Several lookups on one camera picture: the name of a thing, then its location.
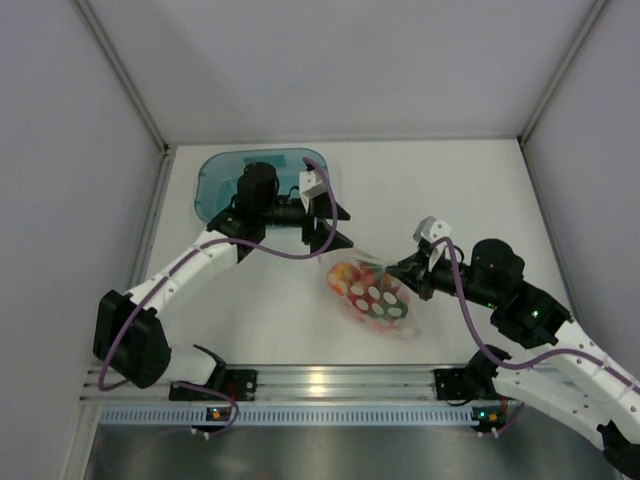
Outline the fake food pieces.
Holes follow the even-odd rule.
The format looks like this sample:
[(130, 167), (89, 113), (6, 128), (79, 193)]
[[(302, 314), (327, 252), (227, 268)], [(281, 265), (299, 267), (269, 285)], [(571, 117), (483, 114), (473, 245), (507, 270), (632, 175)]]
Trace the fake food pieces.
[(331, 291), (354, 320), (380, 332), (399, 332), (409, 313), (400, 283), (382, 265), (341, 261), (326, 274)]

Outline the clear zip top bag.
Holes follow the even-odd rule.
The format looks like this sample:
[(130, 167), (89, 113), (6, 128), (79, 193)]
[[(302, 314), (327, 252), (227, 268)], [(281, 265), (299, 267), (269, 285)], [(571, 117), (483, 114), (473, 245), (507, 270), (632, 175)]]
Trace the clear zip top bag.
[(349, 248), (325, 253), (318, 263), (329, 296), (355, 323), (402, 340), (421, 334), (409, 289), (386, 272), (388, 261)]

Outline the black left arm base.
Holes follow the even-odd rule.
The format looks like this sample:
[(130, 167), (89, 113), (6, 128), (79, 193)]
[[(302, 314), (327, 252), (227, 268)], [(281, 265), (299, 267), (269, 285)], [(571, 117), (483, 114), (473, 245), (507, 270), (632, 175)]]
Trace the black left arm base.
[[(258, 372), (254, 369), (219, 367), (204, 385), (207, 390), (219, 392), (234, 401), (253, 401), (257, 389)], [(172, 385), (169, 391), (171, 401), (216, 400), (216, 397), (182, 386)]]

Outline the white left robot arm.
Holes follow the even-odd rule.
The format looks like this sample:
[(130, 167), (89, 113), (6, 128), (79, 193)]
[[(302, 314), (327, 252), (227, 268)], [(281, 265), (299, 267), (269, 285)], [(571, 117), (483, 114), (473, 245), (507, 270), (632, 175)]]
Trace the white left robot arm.
[(108, 371), (146, 389), (160, 381), (191, 384), (204, 399), (226, 386), (224, 360), (198, 346), (171, 345), (165, 331), (183, 305), (212, 279), (255, 250), (273, 254), (263, 241), (270, 226), (298, 228), (308, 246), (305, 259), (352, 247), (338, 224), (350, 214), (336, 201), (328, 174), (311, 158), (294, 191), (279, 192), (276, 168), (265, 162), (245, 166), (230, 204), (214, 216), (195, 242), (168, 266), (125, 293), (111, 290), (100, 300), (93, 354), (101, 361), (98, 387), (109, 391)]

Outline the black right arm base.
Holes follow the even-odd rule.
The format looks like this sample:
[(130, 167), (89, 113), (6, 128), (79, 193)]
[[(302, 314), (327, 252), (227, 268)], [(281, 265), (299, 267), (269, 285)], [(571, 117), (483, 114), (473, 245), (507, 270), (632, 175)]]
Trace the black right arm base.
[(438, 400), (463, 403), (496, 398), (491, 382), (471, 369), (435, 369), (433, 374)]

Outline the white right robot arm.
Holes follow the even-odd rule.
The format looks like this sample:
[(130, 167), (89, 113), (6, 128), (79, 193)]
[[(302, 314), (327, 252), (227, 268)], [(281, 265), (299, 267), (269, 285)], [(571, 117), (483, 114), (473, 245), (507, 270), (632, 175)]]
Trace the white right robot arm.
[(422, 300), (457, 298), (488, 362), (466, 373), (480, 397), (494, 392), (546, 413), (589, 440), (629, 479), (639, 476), (639, 380), (546, 291), (524, 279), (524, 260), (498, 239), (478, 242), (459, 263), (450, 238), (421, 240), (387, 267)]

